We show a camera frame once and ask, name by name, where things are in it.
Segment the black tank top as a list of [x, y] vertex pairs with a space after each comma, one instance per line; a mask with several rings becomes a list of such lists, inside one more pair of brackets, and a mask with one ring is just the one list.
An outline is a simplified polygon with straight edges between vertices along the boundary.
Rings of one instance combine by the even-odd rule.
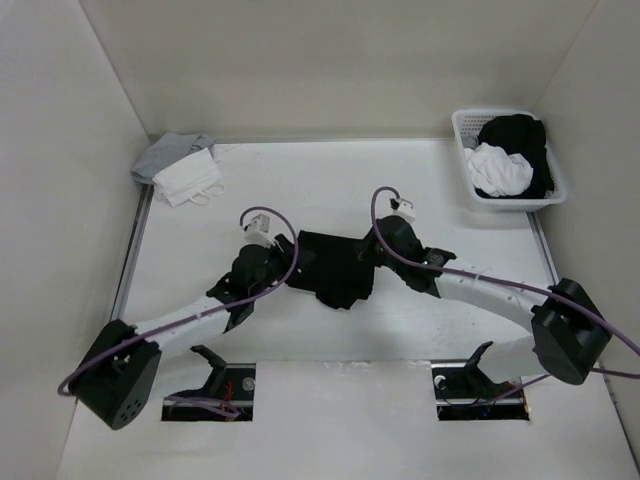
[[357, 259], [360, 241], [301, 230], [299, 246], [312, 250], [315, 260], [303, 273], [295, 271], [286, 284], [314, 293], [332, 309], [349, 310], [357, 301], [367, 300], [373, 291], [375, 266]]

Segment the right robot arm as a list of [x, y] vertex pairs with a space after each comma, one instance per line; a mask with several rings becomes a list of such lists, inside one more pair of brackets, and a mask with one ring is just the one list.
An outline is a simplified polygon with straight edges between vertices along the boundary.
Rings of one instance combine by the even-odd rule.
[[543, 295], [484, 282], [478, 267], [450, 251], [423, 246], [398, 215], [377, 220], [356, 251], [414, 291], [472, 305], [525, 330], [512, 341], [483, 342], [467, 360], [464, 384], [477, 396], [489, 397], [501, 384], [536, 374], [581, 385], [611, 340], [609, 331], [581, 313], [596, 307], [579, 283], [563, 279]]

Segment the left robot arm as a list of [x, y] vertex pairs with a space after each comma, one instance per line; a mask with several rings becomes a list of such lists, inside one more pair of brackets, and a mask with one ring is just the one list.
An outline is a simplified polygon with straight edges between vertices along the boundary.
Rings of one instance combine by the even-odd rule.
[[68, 392], [111, 429], [127, 426], [146, 406], [163, 360], [239, 326], [259, 298], [304, 272], [315, 257], [282, 235], [271, 246], [242, 247], [230, 271], [193, 303], [138, 324], [109, 322], [68, 381]]

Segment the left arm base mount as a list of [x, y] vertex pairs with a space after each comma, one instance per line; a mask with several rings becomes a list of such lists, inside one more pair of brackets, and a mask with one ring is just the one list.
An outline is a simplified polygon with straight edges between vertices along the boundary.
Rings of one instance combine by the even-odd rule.
[[164, 422], [250, 422], [254, 416], [257, 365], [229, 363], [204, 345], [190, 348], [209, 367], [204, 384], [163, 401]]

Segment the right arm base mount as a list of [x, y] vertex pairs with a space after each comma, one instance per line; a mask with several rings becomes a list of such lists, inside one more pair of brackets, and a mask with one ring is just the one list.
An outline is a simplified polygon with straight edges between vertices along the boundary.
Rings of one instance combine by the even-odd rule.
[[431, 375], [440, 421], [529, 421], [522, 390], [509, 393], [520, 381], [495, 383], [478, 367], [492, 342], [481, 344], [464, 362], [431, 364]]

